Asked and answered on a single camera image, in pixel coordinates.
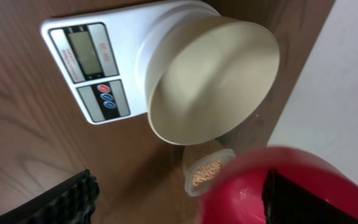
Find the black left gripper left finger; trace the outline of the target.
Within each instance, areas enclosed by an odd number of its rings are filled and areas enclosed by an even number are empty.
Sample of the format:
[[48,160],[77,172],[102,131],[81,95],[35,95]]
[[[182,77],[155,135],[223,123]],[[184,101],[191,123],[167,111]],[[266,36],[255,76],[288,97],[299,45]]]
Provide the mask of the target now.
[[86,169],[25,204],[0,215],[0,223],[91,224],[100,189]]

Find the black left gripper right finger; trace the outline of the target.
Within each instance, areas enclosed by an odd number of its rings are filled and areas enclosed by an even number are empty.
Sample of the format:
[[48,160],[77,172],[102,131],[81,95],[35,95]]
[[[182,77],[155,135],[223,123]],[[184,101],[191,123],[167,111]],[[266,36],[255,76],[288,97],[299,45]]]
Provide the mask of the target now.
[[268,171],[262,191],[267,224],[358,224],[358,219],[292,182]]

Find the red plastic measuring scoop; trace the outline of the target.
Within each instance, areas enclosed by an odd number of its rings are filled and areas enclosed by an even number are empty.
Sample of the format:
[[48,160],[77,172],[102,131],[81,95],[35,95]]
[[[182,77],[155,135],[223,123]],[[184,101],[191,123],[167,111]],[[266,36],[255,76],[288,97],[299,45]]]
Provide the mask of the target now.
[[200,198],[200,223],[358,223],[358,185],[324,159],[266,147],[229,161]]

